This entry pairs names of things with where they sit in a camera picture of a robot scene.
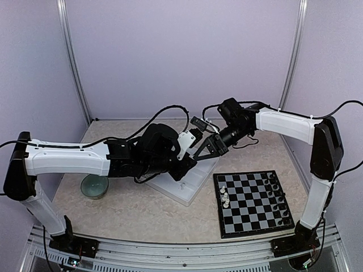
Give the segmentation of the white divided plastic tray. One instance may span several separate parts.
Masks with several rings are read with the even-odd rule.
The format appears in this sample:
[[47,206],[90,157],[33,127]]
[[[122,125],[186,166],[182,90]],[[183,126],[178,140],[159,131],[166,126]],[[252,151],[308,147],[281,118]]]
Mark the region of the white divided plastic tray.
[[168,173],[163,173],[148,181],[146,185],[188,207],[208,180],[218,161],[219,158],[198,161],[180,181],[175,181]]

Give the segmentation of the black white chess board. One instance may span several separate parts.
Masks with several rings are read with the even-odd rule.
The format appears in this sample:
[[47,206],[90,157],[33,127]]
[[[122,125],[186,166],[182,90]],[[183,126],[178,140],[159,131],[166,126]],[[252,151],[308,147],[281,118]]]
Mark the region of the black white chess board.
[[[262,199],[267,196],[261,174],[272,171],[274,170],[213,175],[222,239],[262,235],[295,227],[295,223],[293,228],[269,227],[272,223],[268,224],[263,207]],[[223,186],[230,200],[226,209],[223,207],[223,194],[220,193]]]

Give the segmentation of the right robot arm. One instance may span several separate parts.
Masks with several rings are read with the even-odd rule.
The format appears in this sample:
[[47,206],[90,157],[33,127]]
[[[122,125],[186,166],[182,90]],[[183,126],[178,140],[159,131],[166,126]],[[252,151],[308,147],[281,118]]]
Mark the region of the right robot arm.
[[303,251],[330,204],[334,182],[344,156],[334,117],[302,116],[272,109],[261,102],[229,98],[216,106],[226,127],[208,136],[193,155],[196,161],[217,158],[229,152],[240,139],[256,131],[271,132],[310,146],[311,183],[302,215],[290,239],[290,247]]

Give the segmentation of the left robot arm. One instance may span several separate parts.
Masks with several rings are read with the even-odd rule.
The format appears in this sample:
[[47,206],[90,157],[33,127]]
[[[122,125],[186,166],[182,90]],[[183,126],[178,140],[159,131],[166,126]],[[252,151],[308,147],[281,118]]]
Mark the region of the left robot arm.
[[106,137],[93,143],[46,143],[19,134],[3,184],[4,194],[19,201],[42,223],[52,240],[67,252],[79,247],[70,220],[60,215],[44,194],[37,177],[50,173],[81,173],[144,183],[168,173],[179,181],[196,165],[189,148],[198,141],[191,130],[177,133],[165,124],[151,124],[135,138]]

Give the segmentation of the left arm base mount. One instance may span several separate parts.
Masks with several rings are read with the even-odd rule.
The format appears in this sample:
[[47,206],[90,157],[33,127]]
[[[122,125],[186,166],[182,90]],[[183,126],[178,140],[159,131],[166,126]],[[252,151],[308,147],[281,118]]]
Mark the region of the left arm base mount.
[[99,242],[95,239],[74,236],[71,240],[52,238],[50,248],[70,253],[79,257],[95,258]]

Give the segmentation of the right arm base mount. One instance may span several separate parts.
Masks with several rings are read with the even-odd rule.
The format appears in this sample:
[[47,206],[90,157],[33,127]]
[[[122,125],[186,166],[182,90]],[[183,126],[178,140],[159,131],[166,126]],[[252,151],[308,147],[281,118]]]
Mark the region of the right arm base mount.
[[312,250],[320,246],[319,239],[312,238],[309,241],[298,241],[295,236],[287,236],[271,240],[272,252],[275,258]]

